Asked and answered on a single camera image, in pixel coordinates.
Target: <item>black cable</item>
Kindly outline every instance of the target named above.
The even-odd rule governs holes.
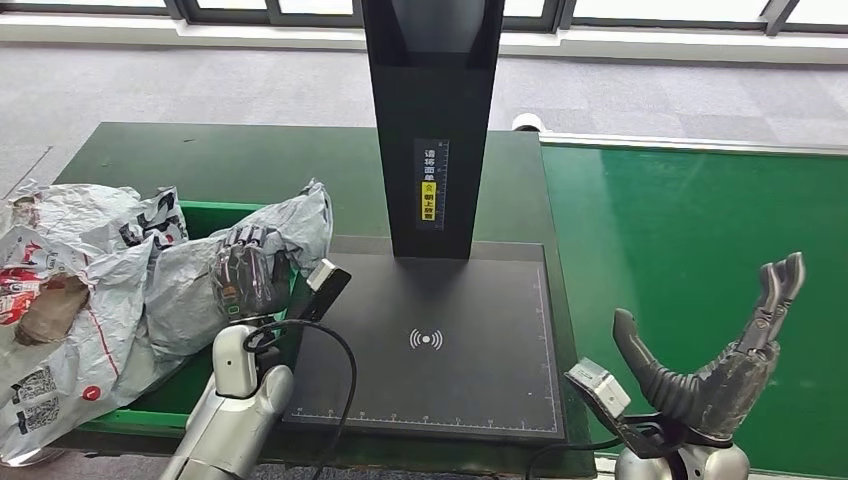
[[[259,340],[259,343],[256,345],[251,345],[257,338],[272,332],[274,330],[278,330],[287,325],[297,325],[301,327],[308,327],[320,330],[327,335],[333,337],[333,339],[338,342],[339,345],[342,346],[345,353],[347,354],[347,359],[350,361],[350,390],[347,394],[347,402],[345,402],[344,410],[342,410],[341,418],[339,419],[339,424],[336,426],[335,434],[333,435],[333,439],[330,441],[330,444],[327,446],[327,451],[324,452],[324,457],[321,459],[321,462],[318,464],[318,467],[315,470],[315,473],[312,475],[312,480],[318,480],[318,477],[321,476],[321,473],[324,471],[324,467],[327,462],[330,460],[333,452],[336,450],[336,445],[339,443],[339,439],[342,436],[342,430],[344,429],[345,422],[347,422],[348,414],[350,413],[350,407],[353,404],[353,396],[356,393],[356,358],[353,356],[353,350],[350,349],[350,345],[347,344],[344,338],[339,335],[335,330],[331,329],[326,325],[322,325],[320,323],[311,322],[308,320],[279,320],[274,323],[269,323],[263,325],[256,330],[252,331],[247,338],[244,339],[244,343],[242,347],[246,352],[249,353],[260,353],[262,351],[267,350],[271,345],[277,342],[278,338],[270,338],[272,335],[268,335],[268,339],[264,342]]]
[[[585,452],[590,451],[593,452],[595,450],[604,450],[606,448],[612,448],[617,445],[621,445],[622,441],[620,438],[612,438],[607,440],[606,442],[600,443],[587,443],[583,445],[571,444],[571,443],[554,443],[553,445],[548,445],[542,449],[536,451],[530,460],[527,461],[527,469],[524,470],[524,480],[533,480],[533,467],[536,465],[536,462],[542,458],[543,456],[555,452],[557,450],[563,451],[576,451],[576,452]]]

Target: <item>floor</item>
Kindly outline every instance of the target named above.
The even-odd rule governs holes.
[[[848,69],[503,58],[490,127],[525,112],[565,133],[848,145]],[[101,121],[375,123],[362,53],[0,43],[0,197],[53,181]],[[165,461],[73,453],[0,478],[153,479]],[[306,475],[269,465],[254,478]]]

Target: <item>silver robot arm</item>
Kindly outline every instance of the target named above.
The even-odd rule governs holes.
[[[294,388],[291,370],[271,367],[257,379],[256,358],[242,348],[255,327],[222,330],[212,345],[213,376],[186,423],[161,480],[246,479]]]
[[[625,416],[630,398],[605,369],[582,359],[566,374],[604,426],[627,449],[617,480],[745,480],[748,457],[733,434],[777,366],[776,336],[804,283],[801,253],[760,269],[761,294],[745,329],[692,374],[661,365],[639,338],[633,316],[616,310],[613,337],[642,394],[658,413]]]
[[[219,246],[210,273],[215,299],[231,325],[215,337],[212,377],[161,480],[246,479],[291,398],[294,376],[274,355],[276,337],[267,331],[275,323],[272,315],[291,307],[290,267],[284,252],[272,258],[263,253],[268,232],[255,225],[233,228]],[[303,320],[288,322],[320,321],[350,278],[322,260],[306,281],[310,296],[300,311]]]

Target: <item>barcode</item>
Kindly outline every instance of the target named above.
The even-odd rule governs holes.
[[[25,408],[18,412],[18,428],[21,435],[50,425],[59,418],[59,397],[53,397],[34,407]]]
[[[12,403],[17,405],[35,397],[56,391],[56,383],[50,373],[50,367],[44,367],[24,377],[19,383],[12,385],[15,396]]]

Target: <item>green bin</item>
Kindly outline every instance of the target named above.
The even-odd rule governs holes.
[[[189,238],[203,238],[229,228],[263,205],[181,201]],[[210,348],[189,360],[159,388],[114,412],[92,420],[82,430],[181,437],[189,413],[212,374]]]

